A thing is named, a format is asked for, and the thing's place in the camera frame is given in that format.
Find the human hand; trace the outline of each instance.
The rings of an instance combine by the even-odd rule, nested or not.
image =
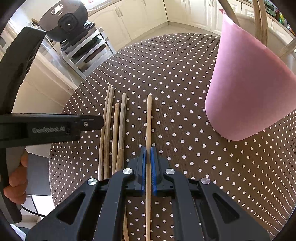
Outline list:
[[[27,193],[28,152],[25,150],[20,158],[20,166],[10,175],[9,186],[4,188],[4,195],[16,204],[24,204]]]

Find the black cable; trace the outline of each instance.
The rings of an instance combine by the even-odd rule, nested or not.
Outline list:
[[[33,212],[33,211],[31,211],[31,210],[25,208],[24,206],[22,206],[22,209],[25,210],[25,211],[27,211],[27,212],[29,212],[29,213],[31,213],[31,214],[34,214],[34,215],[37,215],[37,216],[40,216],[40,217],[44,217],[44,218],[46,217],[46,216],[44,216],[44,215],[42,215],[42,214],[39,214],[39,213]]]

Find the table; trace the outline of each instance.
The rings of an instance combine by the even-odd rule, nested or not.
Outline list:
[[[205,98],[219,41],[211,35],[171,34],[126,47],[81,83],[63,114],[103,115],[109,83],[115,88],[113,105],[127,93],[126,165],[146,144],[145,110],[151,93],[152,144],[158,154],[188,178],[209,177],[273,238],[295,207],[296,112],[242,141],[215,132],[205,113]],[[99,140],[100,131],[88,131],[80,141],[52,145],[49,170],[55,205],[97,177]],[[127,200],[132,241],[145,239],[144,201]],[[152,197],[151,203],[151,239],[173,240],[170,198]]]

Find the countertop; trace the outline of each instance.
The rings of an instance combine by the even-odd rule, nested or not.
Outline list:
[[[91,15],[93,15],[94,13],[96,13],[96,12],[98,12],[98,11],[100,11],[100,10],[102,10],[103,8],[105,8],[105,7],[108,7],[108,6],[110,6],[110,5],[112,5],[112,4],[114,4],[114,3],[117,3],[117,2],[119,2],[119,1],[121,1],[121,0],[102,0],[103,2],[102,3],[100,3],[100,4],[98,4],[97,6],[95,6],[94,8],[92,8],[92,9],[90,9],[90,10],[88,10],[88,15],[89,16],[91,16]],[[250,6],[250,7],[253,7],[253,5],[248,1],[248,0],[238,0],[239,2],[241,2],[241,3],[244,3],[244,4],[246,4],[246,5],[248,5],[248,6]],[[274,17],[272,17],[271,15],[269,15],[269,14],[267,14],[267,17],[269,17],[270,19],[272,19],[273,21],[275,21],[275,22],[277,22],[278,23],[278,21],[274,18]],[[279,25],[288,33],[288,34],[290,34],[290,36],[291,37],[295,37],[285,26],[283,26],[283,25],[281,25],[280,23],[279,23]]]
[[[106,7],[108,7],[108,6],[110,6],[110,5],[114,4],[114,3],[119,2],[119,1],[121,1],[121,0],[103,0],[102,3],[98,4],[94,8],[88,10],[87,12],[88,12],[89,16],[91,16],[94,13],[102,10],[103,8],[106,8]]]

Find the metal screw cap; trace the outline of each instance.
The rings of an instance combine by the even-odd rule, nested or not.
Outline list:
[[[124,173],[125,175],[131,174],[132,172],[133,172],[133,170],[130,169],[130,168],[125,168],[125,169],[123,170],[123,173]]]
[[[88,181],[87,181],[87,184],[90,185],[90,186],[93,186],[97,183],[98,181],[94,178],[90,178]]]
[[[173,175],[175,173],[175,170],[172,169],[172,168],[168,168],[165,170],[165,173],[168,174],[168,175]]]
[[[205,184],[205,185],[208,185],[208,184],[211,183],[211,180],[210,180],[209,178],[207,178],[207,177],[203,177],[203,178],[201,179],[201,182],[202,182],[203,184]]]

